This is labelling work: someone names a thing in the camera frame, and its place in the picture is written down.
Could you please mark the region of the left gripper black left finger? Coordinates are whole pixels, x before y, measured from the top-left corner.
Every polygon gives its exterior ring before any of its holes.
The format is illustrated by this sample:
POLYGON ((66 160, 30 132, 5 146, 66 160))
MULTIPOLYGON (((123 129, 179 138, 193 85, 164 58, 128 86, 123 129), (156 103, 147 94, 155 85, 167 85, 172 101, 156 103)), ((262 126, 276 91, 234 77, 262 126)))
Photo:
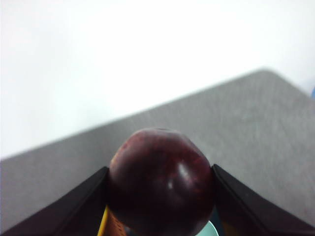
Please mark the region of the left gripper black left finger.
POLYGON ((63 197, 8 229, 2 236, 95 236, 106 207, 103 167, 63 197))

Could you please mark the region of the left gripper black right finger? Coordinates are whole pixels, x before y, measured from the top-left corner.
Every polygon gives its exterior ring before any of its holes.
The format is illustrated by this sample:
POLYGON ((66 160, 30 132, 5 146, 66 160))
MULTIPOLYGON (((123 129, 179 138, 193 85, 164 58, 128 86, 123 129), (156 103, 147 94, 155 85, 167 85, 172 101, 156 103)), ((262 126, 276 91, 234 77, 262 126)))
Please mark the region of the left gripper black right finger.
POLYGON ((266 200, 217 164, 215 206, 226 236, 313 236, 314 226, 266 200))

